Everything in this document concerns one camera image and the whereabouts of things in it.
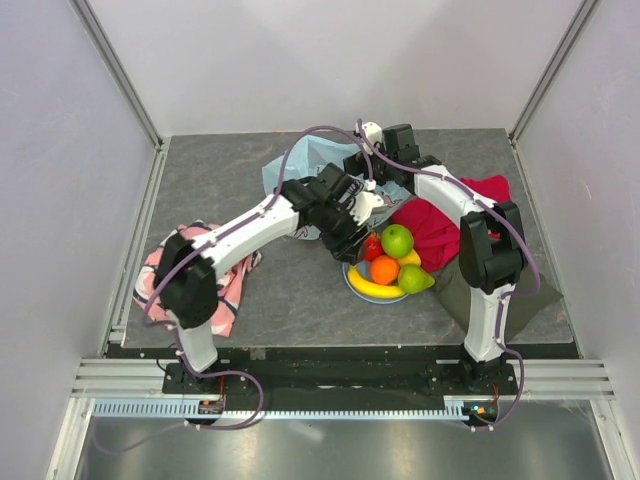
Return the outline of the yellow fake mango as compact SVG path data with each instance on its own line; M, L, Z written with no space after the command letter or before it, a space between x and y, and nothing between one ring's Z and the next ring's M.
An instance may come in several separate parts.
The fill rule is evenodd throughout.
M420 266L421 265L421 258L419 256L419 254L412 249L407 255L405 255L404 257L401 257L397 260L398 264L403 267L405 265L416 265L416 266Z

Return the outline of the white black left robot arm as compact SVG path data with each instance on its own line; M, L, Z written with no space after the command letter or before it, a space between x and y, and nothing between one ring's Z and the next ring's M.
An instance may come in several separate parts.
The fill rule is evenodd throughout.
M367 224L384 201L375 183L358 183L334 164L316 177L282 181L256 207L192 239L177 233L165 243L154 279L152 298L168 314L179 354L187 366L185 382L208 393L219 382L214 364L210 319L218 308L217 282L222 274L268 243L303 226L319 230L325 248L343 263L356 264L370 234Z

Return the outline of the yellow fake banana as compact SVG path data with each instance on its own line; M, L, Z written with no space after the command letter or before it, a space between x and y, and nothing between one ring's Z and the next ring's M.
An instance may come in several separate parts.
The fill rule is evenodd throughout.
M365 279L356 266L350 266L346 271L346 278L351 287L358 293L376 299L391 300L405 296L397 286L379 285Z

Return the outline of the green fake lime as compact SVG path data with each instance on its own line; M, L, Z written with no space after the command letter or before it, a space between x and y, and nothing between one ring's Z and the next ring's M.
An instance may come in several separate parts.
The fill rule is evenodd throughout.
M381 246L388 256L400 259L411 252L414 247L414 238L405 226L390 224L381 234Z

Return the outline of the red fake apple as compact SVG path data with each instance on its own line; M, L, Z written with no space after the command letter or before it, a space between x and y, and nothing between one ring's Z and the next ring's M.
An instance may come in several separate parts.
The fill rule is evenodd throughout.
M372 262L383 254L384 249L381 244L381 239L378 236L371 234L361 247L361 259L363 261Z

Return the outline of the translucent light blue plastic bag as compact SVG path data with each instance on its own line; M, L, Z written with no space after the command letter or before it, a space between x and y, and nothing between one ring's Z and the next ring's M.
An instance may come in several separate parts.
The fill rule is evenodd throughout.
M306 136L296 143L289 155L284 179L316 176L329 163L342 167L343 159L356 152L359 152L359 148L353 143L342 144L318 136ZM281 155L262 168L262 182L266 194L272 193L278 184L283 158ZM385 185L377 184L375 192L383 198L384 207L372 214L368 224L377 228L409 199L410 194L391 182Z

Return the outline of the fake orange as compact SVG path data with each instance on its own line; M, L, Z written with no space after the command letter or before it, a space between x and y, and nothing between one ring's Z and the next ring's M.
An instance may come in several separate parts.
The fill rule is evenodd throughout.
M396 259L387 255L380 255L369 265L371 280L379 285L390 285L396 281L400 265Z

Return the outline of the green fake pear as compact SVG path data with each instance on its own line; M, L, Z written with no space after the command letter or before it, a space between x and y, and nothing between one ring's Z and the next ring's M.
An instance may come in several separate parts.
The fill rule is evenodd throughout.
M401 267L397 283L405 294L418 294L435 285L435 279L420 266L407 264Z

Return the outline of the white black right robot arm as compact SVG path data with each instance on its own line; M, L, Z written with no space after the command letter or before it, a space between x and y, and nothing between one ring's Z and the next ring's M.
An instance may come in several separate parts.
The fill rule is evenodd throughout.
M344 161L352 175L392 181L432 204L459 229L459 268L470 287L470 318L458 381L477 394L505 373L507 312L522 270L534 266L520 210L465 185L433 156L422 156L409 124L386 129L356 121L362 154Z

